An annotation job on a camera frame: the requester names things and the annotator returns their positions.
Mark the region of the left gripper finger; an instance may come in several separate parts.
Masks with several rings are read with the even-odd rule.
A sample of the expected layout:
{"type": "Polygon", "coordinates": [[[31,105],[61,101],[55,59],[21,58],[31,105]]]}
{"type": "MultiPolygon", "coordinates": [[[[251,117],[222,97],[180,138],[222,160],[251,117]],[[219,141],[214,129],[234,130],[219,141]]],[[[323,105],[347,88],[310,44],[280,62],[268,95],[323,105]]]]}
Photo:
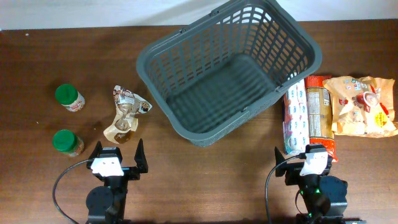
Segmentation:
{"type": "Polygon", "coordinates": [[[147,160],[144,153],[144,141],[140,139],[134,156],[136,166],[139,170],[147,170],[147,160]]]}
{"type": "Polygon", "coordinates": [[[95,146],[93,152],[90,154],[89,159],[94,159],[94,158],[98,157],[99,153],[102,151],[102,148],[103,147],[102,147],[101,142],[98,141],[96,143],[96,146],[95,146]]]}

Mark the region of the green lid jar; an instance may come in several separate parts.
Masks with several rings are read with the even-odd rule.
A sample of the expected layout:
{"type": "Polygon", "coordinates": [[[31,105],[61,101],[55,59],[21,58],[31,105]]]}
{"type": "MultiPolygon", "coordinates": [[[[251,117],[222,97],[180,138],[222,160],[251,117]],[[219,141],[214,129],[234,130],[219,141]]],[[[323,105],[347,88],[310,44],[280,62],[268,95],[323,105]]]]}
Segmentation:
{"type": "Polygon", "coordinates": [[[53,147],[70,157],[80,155],[84,151],[84,142],[75,133],[63,129],[57,131],[52,139],[53,147]]]}
{"type": "Polygon", "coordinates": [[[85,105],[84,97],[71,84],[60,85],[55,90],[55,99],[71,112],[77,112],[85,105]]]}

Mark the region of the tissue pack multicolour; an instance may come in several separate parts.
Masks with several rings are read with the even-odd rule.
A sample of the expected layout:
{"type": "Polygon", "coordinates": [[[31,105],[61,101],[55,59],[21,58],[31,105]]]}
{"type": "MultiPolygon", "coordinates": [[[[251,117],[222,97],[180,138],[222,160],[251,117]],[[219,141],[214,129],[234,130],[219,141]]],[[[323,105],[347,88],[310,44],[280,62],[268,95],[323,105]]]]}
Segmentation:
{"type": "Polygon", "coordinates": [[[284,151],[287,155],[297,155],[305,152],[306,146],[310,144],[304,80],[300,80],[287,90],[283,102],[284,151]]]}

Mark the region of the brown white snack pouch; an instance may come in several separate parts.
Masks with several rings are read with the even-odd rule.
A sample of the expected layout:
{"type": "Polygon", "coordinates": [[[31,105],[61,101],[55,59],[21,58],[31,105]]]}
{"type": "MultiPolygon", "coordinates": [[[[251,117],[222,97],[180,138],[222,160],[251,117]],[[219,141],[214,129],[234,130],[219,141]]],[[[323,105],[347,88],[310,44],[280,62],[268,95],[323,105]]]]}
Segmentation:
{"type": "Polygon", "coordinates": [[[152,109],[152,105],[141,96],[116,85],[113,90],[116,106],[116,116],[103,134],[107,140],[115,144],[124,144],[138,127],[137,114],[145,114],[152,109]]]}

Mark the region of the orange noodle packet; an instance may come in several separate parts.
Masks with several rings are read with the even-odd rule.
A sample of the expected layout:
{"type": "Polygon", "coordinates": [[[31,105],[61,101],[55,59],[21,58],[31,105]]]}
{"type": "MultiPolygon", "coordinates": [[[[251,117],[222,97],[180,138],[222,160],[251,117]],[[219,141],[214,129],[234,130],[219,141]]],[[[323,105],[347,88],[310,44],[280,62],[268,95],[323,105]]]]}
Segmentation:
{"type": "Polygon", "coordinates": [[[333,162],[338,162],[332,126],[332,107],[329,91],[323,82],[331,75],[310,75],[305,78],[305,92],[308,107],[310,144],[322,144],[333,162]]]}

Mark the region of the orange Nescafe coffee bag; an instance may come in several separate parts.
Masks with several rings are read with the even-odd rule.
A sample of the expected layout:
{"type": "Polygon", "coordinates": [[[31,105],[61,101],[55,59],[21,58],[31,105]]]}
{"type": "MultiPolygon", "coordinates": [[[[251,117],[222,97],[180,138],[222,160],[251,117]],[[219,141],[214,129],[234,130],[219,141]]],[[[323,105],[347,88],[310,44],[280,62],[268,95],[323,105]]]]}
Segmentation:
{"type": "Polygon", "coordinates": [[[331,96],[331,130],[346,136],[396,136],[394,83],[393,79],[351,76],[323,81],[331,96]]]}

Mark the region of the grey plastic shopping basket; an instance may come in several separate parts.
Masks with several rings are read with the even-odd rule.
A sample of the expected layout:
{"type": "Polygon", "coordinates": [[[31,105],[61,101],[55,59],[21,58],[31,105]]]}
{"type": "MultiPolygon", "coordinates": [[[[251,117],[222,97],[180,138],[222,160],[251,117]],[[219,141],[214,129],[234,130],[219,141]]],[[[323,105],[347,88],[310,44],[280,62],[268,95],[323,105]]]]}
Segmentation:
{"type": "Polygon", "coordinates": [[[174,130],[207,147],[321,63],[320,46],[279,3],[237,0],[148,45],[136,70],[174,130]]]}

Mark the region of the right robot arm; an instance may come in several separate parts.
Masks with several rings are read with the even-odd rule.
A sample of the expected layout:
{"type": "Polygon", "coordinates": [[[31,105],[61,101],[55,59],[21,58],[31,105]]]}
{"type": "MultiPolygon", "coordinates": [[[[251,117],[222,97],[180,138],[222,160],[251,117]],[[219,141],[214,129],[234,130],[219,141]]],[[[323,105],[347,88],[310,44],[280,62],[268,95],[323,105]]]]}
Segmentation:
{"type": "Polygon", "coordinates": [[[305,151],[290,159],[274,149],[276,177],[285,177],[287,186],[298,186],[296,196],[303,198],[307,211],[296,214],[295,223],[343,223],[343,212],[348,206],[348,183],[330,175],[333,158],[322,144],[309,144],[305,151]]]}

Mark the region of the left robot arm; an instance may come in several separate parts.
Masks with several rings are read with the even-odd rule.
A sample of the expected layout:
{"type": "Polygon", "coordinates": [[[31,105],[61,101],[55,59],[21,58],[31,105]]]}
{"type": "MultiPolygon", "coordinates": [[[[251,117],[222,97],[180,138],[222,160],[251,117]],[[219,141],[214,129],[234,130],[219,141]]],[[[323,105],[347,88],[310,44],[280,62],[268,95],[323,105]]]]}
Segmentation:
{"type": "Polygon", "coordinates": [[[88,223],[124,221],[128,182],[139,180],[149,170],[143,140],[138,142],[134,167],[122,167],[122,160],[120,148],[103,147],[100,142],[89,156],[86,167],[103,185],[92,189],[86,198],[88,223]]]}

